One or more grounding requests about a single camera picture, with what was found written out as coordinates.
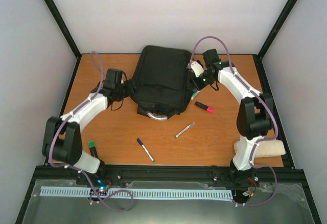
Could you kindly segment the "black student backpack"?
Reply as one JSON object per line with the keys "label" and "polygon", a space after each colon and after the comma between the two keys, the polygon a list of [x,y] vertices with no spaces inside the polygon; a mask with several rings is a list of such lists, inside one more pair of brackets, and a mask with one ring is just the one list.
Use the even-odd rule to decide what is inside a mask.
{"label": "black student backpack", "polygon": [[186,110],[193,94],[189,80],[194,74],[187,68],[191,54],[183,49],[143,48],[132,76],[136,91],[130,96],[139,115],[169,119]]}

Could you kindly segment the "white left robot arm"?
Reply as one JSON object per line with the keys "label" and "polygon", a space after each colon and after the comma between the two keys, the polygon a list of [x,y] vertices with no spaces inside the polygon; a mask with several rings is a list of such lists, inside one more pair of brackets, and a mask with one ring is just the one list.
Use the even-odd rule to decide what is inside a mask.
{"label": "white left robot arm", "polygon": [[105,79],[100,80],[81,104],[59,118],[47,120],[42,154],[49,163],[60,161],[62,166],[88,172],[88,178],[97,185],[106,180],[106,171],[100,167],[102,161],[83,150],[81,132],[114,102],[136,92],[135,81],[122,81],[124,76],[125,72],[119,69],[108,69]]}

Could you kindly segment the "white glue stick green cap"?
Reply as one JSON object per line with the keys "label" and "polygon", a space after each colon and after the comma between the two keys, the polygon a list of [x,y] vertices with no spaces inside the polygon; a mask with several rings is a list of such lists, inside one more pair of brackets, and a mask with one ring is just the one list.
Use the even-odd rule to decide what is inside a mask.
{"label": "white glue stick green cap", "polygon": [[199,94],[199,92],[193,93],[192,96],[191,96],[191,100],[193,100],[198,94]]}

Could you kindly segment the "beige cloth roll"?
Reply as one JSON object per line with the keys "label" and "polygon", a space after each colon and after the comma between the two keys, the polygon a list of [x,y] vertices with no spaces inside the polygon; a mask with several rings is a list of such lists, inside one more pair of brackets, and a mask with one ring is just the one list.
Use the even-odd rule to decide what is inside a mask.
{"label": "beige cloth roll", "polygon": [[243,159],[249,156],[250,159],[266,158],[281,156],[286,154],[284,144],[280,140],[263,141],[256,144],[244,137],[234,143],[234,150],[236,155],[234,157]]}

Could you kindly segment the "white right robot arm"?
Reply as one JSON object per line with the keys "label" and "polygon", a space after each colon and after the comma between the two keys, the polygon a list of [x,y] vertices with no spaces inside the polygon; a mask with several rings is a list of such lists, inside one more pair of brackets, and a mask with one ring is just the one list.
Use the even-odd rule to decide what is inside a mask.
{"label": "white right robot arm", "polygon": [[273,129],[274,136],[278,136],[278,125],[273,115],[273,98],[251,86],[231,60],[222,61],[215,49],[207,50],[202,57],[206,69],[193,57],[189,61],[188,69],[195,74],[191,85],[200,91],[207,85],[222,84],[234,96],[239,104],[236,124],[240,139],[232,164],[237,171],[249,170],[254,166],[255,153],[268,131]]}

